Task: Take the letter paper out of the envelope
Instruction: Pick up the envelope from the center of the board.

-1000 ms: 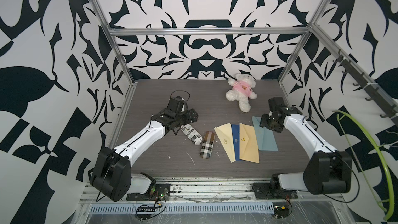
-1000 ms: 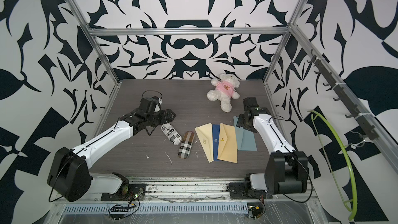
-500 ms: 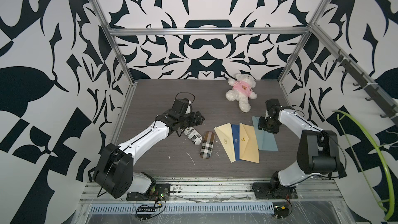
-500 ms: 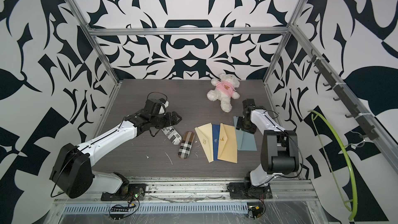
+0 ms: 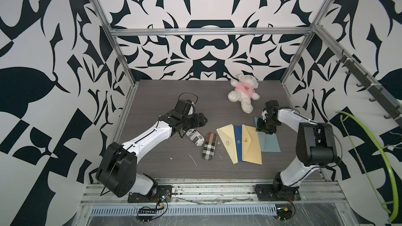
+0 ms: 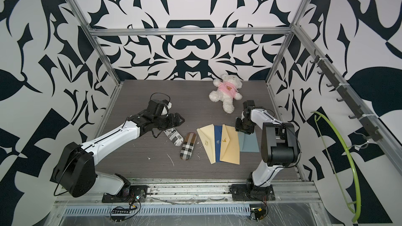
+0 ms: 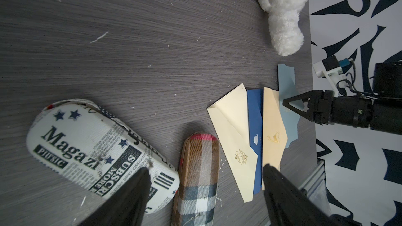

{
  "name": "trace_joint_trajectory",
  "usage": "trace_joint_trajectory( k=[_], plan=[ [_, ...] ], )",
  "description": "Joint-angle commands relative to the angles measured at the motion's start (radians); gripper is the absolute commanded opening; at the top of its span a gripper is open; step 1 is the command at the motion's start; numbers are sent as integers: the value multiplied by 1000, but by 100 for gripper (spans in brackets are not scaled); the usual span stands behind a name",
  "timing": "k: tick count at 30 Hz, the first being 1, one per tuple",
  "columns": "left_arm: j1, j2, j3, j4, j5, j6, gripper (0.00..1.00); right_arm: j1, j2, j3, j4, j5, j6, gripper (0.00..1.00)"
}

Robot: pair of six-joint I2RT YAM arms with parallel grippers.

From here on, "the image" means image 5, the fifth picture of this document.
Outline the light blue envelope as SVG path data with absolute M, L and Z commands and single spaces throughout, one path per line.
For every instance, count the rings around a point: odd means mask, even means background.
M 280 153 L 280 146 L 276 134 L 269 135 L 257 131 L 259 138 L 260 148 L 262 152 Z

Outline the tan envelope gold emblem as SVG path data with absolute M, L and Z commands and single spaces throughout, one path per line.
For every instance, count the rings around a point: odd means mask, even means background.
M 262 165 L 259 137 L 254 127 L 242 125 L 242 161 Z

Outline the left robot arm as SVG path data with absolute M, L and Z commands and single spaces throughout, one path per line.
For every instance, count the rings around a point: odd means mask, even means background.
M 96 179 L 104 185 L 101 195 L 111 192 L 119 198 L 128 193 L 155 196 L 158 182 L 146 174 L 138 174 L 137 164 L 174 134 L 182 137 L 188 130 L 203 127 L 207 122 L 204 114 L 195 112 L 191 100 L 179 99 L 174 109 L 158 117 L 156 123 L 139 136 L 122 144 L 111 143 L 96 173 Z

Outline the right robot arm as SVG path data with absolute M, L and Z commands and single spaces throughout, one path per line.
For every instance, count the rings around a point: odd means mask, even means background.
M 273 135 L 280 125 L 297 132 L 296 157 L 276 175 L 273 182 L 275 192 L 296 190 L 314 171 L 340 163 L 336 136 L 330 124 L 311 120 L 289 107 L 279 105 L 276 100 L 269 100 L 265 103 L 262 117 L 257 121 L 256 130 Z

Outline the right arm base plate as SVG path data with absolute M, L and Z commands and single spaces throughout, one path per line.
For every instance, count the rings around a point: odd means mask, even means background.
M 273 184 L 256 184 L 254 191 L 258 201 L 293 202 L 300 201 L 299 187 L 276 187 Z

